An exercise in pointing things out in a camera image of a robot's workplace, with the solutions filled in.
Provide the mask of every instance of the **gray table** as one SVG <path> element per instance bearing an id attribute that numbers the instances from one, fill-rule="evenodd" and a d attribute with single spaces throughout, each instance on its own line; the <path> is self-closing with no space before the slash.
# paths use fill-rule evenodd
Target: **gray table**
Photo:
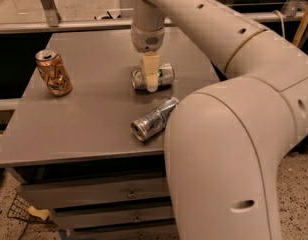
<path id="1" fill-rule="evenodd" d="M 141 143 L 130 124 L 170 96 L 179 99 L 217 80 L 209 60 L 175 27 L 166 29 L 162 63 L 176 74 L 171 88 L 137 93 L 131 71 L 141 55 L 130 30 L 53 34 L 73 83 L 64 97 L 49 94 L 37 70 L 0 142 L 0 167 L 157 154 L 163 134 Z"/>

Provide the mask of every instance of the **cabinet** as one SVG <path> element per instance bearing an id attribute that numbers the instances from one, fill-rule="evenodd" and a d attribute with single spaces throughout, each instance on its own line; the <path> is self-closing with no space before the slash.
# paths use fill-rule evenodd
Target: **cabinet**
<path id="1" fill-rule="evenodd" d="M 181 100 L 218 81 L 209 60 L 178 28 L 167 28 L 160 52 L 175 82 L 144 93 L 131 84 L 141 57 L 129 29 L 57 33 L 48 47 L 61 54 L 73 91 L 55 98 L 34 72 L 0 142 L 0 168 L 76 239 L 176 234 L 164 132 L 142 143 L 130 124 L 171 96 Z"/>

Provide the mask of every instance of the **drawer handle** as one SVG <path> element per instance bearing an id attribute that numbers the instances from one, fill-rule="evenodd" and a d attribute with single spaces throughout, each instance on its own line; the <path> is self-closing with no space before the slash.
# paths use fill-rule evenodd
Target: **drawer handle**
<path id="1" fill-rule="evenodd" d="M 137 197 L 137 195 L 134 192 L 134 189 L 130 189 L 130 193 L 127 194 L 127 198 L 128 199 L 135 199 Z"/>
<path id="2" fill-rule="evenodd" d="M 142 220 L 141 220 L 141 218 L 140 218 L 138 215 L 136 215 L 136 217 L 135 217 L 135 219 L 134 219 L 134 222 L 135 222 L 135 223 L 141 223 Z"/>

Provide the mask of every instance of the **cable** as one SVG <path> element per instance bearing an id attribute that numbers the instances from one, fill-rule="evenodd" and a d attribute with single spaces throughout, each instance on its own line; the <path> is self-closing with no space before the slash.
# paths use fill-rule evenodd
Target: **cable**
<path id="1" fill-rule="evenodd" d="M 284 25 L 284 19 L 283 19 L 283 14 L 278 11 L 275 10 L 274 13 L 280 18 L 281 20 L 281 25 L 282 25 L 282 36 L 285 38 L 285 25 Z"/>
<path id="2" fill-rule="evenodd" d="M 22 239 L 22 237 L 24 236 L 24 234 L 25 234 L 25 232 L 26 232 L 27 227 L 28 227 L 28 222 L 26 223 L 25 228 L 24 228 L 22 234 L 20 235 L 20 237 L 18 238 L 18 240 L 21 240 L 21 239 Z"/>

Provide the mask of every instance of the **beer can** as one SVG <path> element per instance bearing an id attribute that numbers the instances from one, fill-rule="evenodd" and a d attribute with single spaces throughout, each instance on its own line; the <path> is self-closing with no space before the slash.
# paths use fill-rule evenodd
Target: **beer can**
<path id="1" fill-rule="evenodd" d="M 73 89 L 61 55 L 58 52 L 45 49 L 39 51 L 35 58 L 37 69 L 51 94 L 64 96 Z"/>
<path id="2" fill-rule="evenodd" d="M 158 86 L 173 84 L 175 79 L 174 69 L 170 63 L 161 64 L 158 70 Z M 137 68 L 132 71 L 132 85 L 135 90 L 146 90 L 145 78 L 142 70 Z"/>
<path id="3" fill-rule="evenodd" d="M 162 131 L 167 124 L 167 120 L 169 119 L 172 110 L 178 103 L 179 101 L 177 98 L 169 98 L 147 115 L 133 121 L 131 128 L 134 135 L 140 141 L 145 141 Z"/>

